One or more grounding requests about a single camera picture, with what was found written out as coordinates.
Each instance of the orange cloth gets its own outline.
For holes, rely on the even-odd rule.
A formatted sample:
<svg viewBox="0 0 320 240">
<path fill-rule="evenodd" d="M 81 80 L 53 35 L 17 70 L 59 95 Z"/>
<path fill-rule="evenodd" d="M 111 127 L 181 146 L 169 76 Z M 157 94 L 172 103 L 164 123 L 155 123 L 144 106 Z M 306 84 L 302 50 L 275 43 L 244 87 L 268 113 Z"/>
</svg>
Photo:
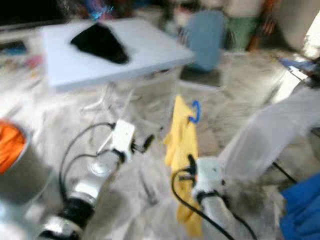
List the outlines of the orange cloth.
<svg viewBox="0 0 320 240">
<path fill-rule="evenodd" d="M 25 137 L 14 125 L 0 120 L 0 174 L 19 157 L 25 146 Z"/>
</svg>

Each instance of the blue clip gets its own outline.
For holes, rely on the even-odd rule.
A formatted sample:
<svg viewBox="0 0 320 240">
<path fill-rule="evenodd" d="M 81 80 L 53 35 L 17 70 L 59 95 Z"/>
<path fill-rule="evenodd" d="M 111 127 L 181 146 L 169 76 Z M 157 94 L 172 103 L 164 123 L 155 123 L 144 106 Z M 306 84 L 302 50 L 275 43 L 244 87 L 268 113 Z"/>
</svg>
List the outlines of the blue clip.
<svg viewBox="0 0 320 240">
<path fill-rule="evenodd" d="M 192 103 L 192 107 L 196 107 L 196 119 L 194 119 L 193 116 L 189 116 L 189 121 L 193 122 L 194 124 L 197 124 L 200 120 L 200 113 L 201 113 L 199 101 L 194 100 Z"/>
</svg>

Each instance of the black cloth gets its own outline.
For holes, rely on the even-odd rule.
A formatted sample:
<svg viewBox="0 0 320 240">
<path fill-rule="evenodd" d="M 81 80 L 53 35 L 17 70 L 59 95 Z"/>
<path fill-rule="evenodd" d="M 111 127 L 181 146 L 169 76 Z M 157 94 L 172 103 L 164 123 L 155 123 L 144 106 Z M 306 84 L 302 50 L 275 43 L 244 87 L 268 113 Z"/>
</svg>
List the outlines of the black cloth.
<svg viewBox="0 0 320 240">
<path fill-rule="evenodd" d="M 126 64 L 129 61 L 129 57 L 121 43 L 108 27 L 100 23 L 96 23 L 79 33 L 70 43 L 83 52 L 117 64 Z"/>
</svg>

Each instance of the white table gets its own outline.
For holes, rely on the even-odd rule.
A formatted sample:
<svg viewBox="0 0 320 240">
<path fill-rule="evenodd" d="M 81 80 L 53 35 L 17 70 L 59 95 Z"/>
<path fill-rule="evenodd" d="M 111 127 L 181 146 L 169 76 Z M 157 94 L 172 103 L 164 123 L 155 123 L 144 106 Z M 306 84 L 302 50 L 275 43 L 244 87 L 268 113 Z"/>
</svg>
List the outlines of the white table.
<svg viewBox="0 0 320 240">
<path fill-rule="evenodd" d="M 41 29 L 49 86 L 58 91 L 127 80 L 183 66 L 194 54 L 150 23 L 138 18 L 106 21 L 130 57 L 127 64 L 81 52 L 70 41 L 94 23 L 45 26 Z"/>
</svg>

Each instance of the yellow cloth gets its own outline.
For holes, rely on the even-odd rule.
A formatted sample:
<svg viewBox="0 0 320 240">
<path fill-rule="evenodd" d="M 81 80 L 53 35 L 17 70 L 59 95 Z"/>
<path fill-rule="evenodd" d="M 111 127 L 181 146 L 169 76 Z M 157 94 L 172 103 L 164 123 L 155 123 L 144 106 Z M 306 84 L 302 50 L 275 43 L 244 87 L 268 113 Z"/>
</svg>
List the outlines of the yellow cloth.
<svg viewBox="0 0 320 240">
<path fill-rule="evenodd" d="M 188 120 L 188 117 L 193 115 L 191 109 L 178 95 L 175 99 L 171 130 L 163 141 L 166 145 L 165 164 L 171 166 L 173 173 L 189 166 L 187 158 L 189 154 L 192 154 L 194 159 L 198 158 L 196 127 Z M 174 186 L 177 194 L 183 200 L 199 209 L 199 205 L 191 195 L 191 181 L 176 181 Z M 202 236 L 202 219 L 189 208 L 180 204 L 176 212 L 176 218 L 179 223 L 185 224 L 186 231 L 191 237 Z"/>
</svg>

